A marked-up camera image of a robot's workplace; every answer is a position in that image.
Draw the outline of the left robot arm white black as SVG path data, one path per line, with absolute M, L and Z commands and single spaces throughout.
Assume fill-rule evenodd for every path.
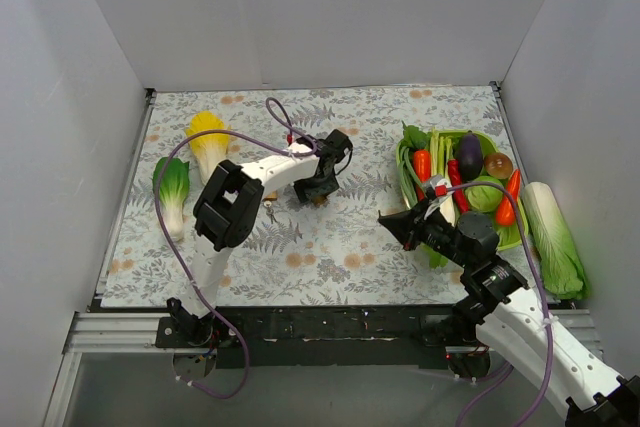
M 220 162 L 197 199 L 196 247 L 186 267 L 187 291 L 167 301 L 174 331 L 193 347 L 212 337 L 212 310 L 232 249 L 251 234 L 263 200 L 288 185 L 300 203 L 318 203 L 339 189 L 335 166 L 352 155 L 353 144 L 339 130 L 326 138 L 299 138 L 283 155 L 236 164 Z

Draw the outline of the large brass long-shackle padlock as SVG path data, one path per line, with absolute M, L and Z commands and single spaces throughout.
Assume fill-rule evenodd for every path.
M 276 192 L 276 191 L 273 191 L 273 192 L 271 192 L 271 193 L 266 194 L 266 195 L 263 197 L 263 200 L 264 200 L 264 201 L 274 201 L 274 200 L 276 200 L 277 198 L 278 198 L 278 194 L 277 194 L 277 192 Z

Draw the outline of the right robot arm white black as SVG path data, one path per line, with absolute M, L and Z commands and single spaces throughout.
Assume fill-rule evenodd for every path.
M 554 316 L 525 278 L 497 253 L 489 218 L 476 212 L 449 224 L 434 202 L 381 216 L 406 250 L 421 244 L 459 265 L 467 292 L 454 306 L 454 336 L 498 352 L 556 409 L 567 426 L 636 426 L 639 379 L 603 363 Z

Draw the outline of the small brass padlock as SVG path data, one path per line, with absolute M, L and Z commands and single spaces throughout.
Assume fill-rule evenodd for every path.
M 326 195 L 316 196 L 311 201 L 314 206 L 319 207 L 326 204 L 328 197 Z

